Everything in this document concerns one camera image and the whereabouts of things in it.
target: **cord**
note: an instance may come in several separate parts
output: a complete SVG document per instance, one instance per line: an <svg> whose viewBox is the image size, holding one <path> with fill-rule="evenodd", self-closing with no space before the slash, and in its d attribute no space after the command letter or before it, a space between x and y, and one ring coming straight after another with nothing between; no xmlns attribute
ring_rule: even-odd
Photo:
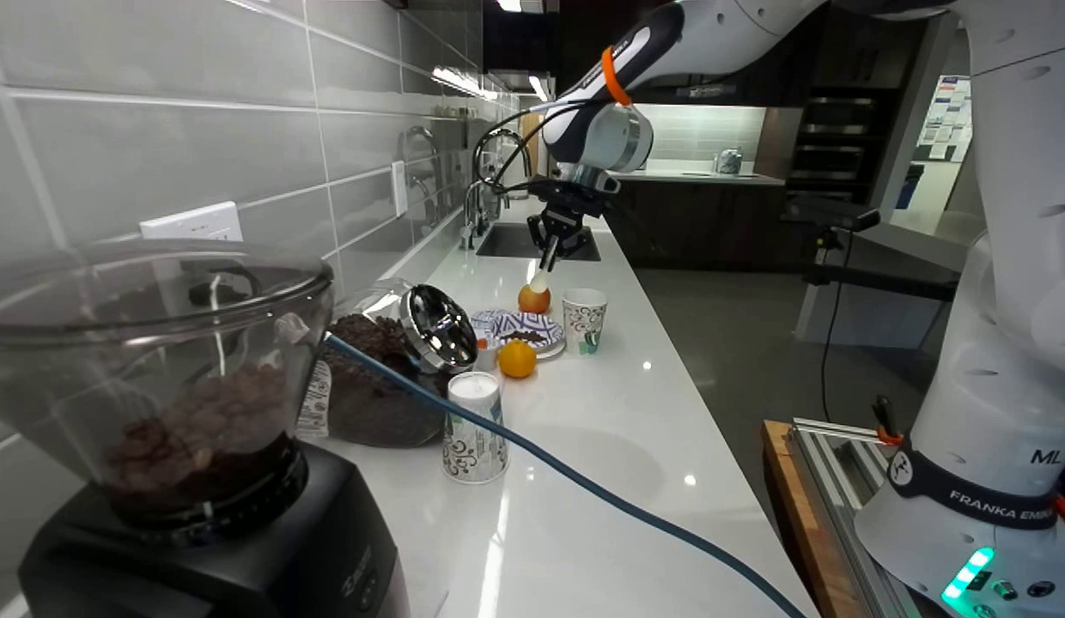
<svg viewBox="0 0 1065 618"><path fill-rule="evenodd" d="M470 170L475 170L475 177L482 182L489 170L482 167L482 153L486 153L486 148L490 144L490 142L497 142L497 137L504 137L504 142L513 142L513 144L522 144L522 137L519 133L513 133L513 132L489 132L489 133L482 133L479 142L475 142L475 157L470 157Z"/></svg>
<svg viewBox="0 0 1065 618"><path fill-rule="evenodd" d="M502 423L494 423L494 419L489 419L489 414L479 414L479 411L470 411L470 407L459 407L459 405L454 405L454 401L447 401L447 397L425 393L423 386L403 378L400 370L387 370L383 362L369 357L363 350L359 350L355 342L348 342L348 339L341 339L341 335L334 335L334 333L322 333L322 342L318 342L318 347L330 350L330 355L341 355L342 362L363 364L375 378L384 378L384 380L407 388L409 394L423 397L423 401L434 405L434 407L443 407L447 414L458 414L458 419L465 419L465 423L470 423L470 425L479 425L479 428L489 428L489 431L502 437L504 442L522 445L527 454L533 454L537 461L544 461L545 467L554 467L558 473L562 473L562 477L573 482L576 489L585 489L585 491L590 491L596 498L607 500L612 507L617 507L617 513L624 513L624 514L632 514L632 517L638 517L638 521L646 521L646 526L653 526L653 528L661 528L661 533L668 533L668 537L672 537L672 538L680 538L680 541L687 541L687 547L695 547L695 549L715 557L717 563L733 565L742 581L749 581L760 595L766 595L785 615L802 618L797 603L787 601L766 577L760 577L760 572L756 572L751 565L746 565L740 557L733 557L728 549L708 541L705 537L695 537L695 533L687 533L687 528L680 528L680 526L672 526L672 521L668 521L668 517L661 517L661 514L653 514L653 513L644 513L638 504L632 504L632 500L612 493L612 491L601 489L598 482L585 477L580 470L573 470L573 467L562 465L560 455L554 455L554 454L545 454L544 445L537 445L533 438L527 438L522 431L517 431L517 428L507 428L507 425L502 425Z"/></svg>
<svg viewBox="0 0 1065 618"><path fill-rule="evenodd" d="M572 111L580 111L580 106L590 106L590 98L560 103L560 111L545 114L545 118L519 142L519 148L494 167L490 177L479 175L475 182L486 182L486 185L490 185L490 189L513 191L513 185L497 185L497 177L507 170L507 166L527 152L527 144L528 144L551 120L558 120L558 118L562 118L562 114L572 114ZM490 127L475 142L475 152L479 152L497 127L504 127L504 125L527 118L528 111L507 114L507 118L502 118L497 125L490 125Z"/></svg>
<svg viewBox="0 0 1065 618"><path fill-rule="evenodd" d="M850 267L850 260L853 260L853 233L844 233L844 257L842 257L842 267ZM836 342L842 293L844 293L844 281L837 277L836 306L831 306L831 324L828 324L828 335L821 339L821 362L819 362L819 405L821 405L821 419L828 419L828 423L836 423L836 419L831 419L831 397L828 397L828 362L831 362L831 342Z"/></svg>

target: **cabinet door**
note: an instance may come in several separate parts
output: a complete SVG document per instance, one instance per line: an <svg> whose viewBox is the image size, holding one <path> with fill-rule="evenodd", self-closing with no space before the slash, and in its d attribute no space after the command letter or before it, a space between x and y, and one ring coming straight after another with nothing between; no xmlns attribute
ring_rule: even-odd
<svg viewBox="0 0 1065 618"><path fill-rule="evenodd" d="M607 216L634 267L802 271L812 229L780 220L785 189L624 185Z"/></svg>

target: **electrical outlet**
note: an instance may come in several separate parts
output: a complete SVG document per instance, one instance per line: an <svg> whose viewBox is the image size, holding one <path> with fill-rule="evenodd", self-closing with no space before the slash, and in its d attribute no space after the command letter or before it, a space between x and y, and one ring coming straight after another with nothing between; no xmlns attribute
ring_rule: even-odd
<svg viewBox="0 0 1065 618"><path fill-rule="evenodd" d="M147 241L245 241L233 201L214 201L203 211L184 211L158 220L141 220L141 237Z"/></svg>

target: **kitchen counter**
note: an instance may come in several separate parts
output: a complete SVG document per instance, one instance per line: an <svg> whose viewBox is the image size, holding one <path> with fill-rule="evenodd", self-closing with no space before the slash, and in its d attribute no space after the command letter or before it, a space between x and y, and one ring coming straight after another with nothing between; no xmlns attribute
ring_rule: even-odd
<svg viewBox="0 0 1065 618"><path fill-rule="evenodd" d="M567 350L533 380L504 380L504 423L725 547L819 615L621 248L601 220L590 229L601 260L560 260L554 295L560 311L567 290L605 290L605 347L598 357ZM475 311L513 306L527 271L522 257L449 252L431 286ZM502 477L454 482L441 445L318 442L369 477L403 549L417 618L780 615L728 565L612 513L517 445Z"/></svg>
<svg viewBox="0 0 1065 618"><path fill-rule="evenodd" d="M621 182L680 182L680 185L785 185L775 175L756 175L751 161L742 161L740 175L715 170L715 161L653 157L644 170L612 170Z"/></svg>

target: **paper cup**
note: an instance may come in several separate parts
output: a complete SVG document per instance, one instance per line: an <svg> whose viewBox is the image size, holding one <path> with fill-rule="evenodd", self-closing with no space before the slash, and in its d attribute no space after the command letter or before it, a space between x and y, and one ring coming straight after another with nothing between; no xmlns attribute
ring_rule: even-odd
<svg viewBox="0 0 1065 618"><path fill-rule="evenodd" d="M490 370L467 370L449 378L449 401L502 423L502 378ZM443 467L454 477L494 477L504 470L504 438L470 425L467 419L443 414Z"/></svg>
<svg viewBox="0 0 1065 618"><path fill-rule="evenodd" d="M598 355L601 350L601 328L605 328L605 309L607 300L598 290L567 290L562 295L562 328L567 347L576 355Z"/></svg>

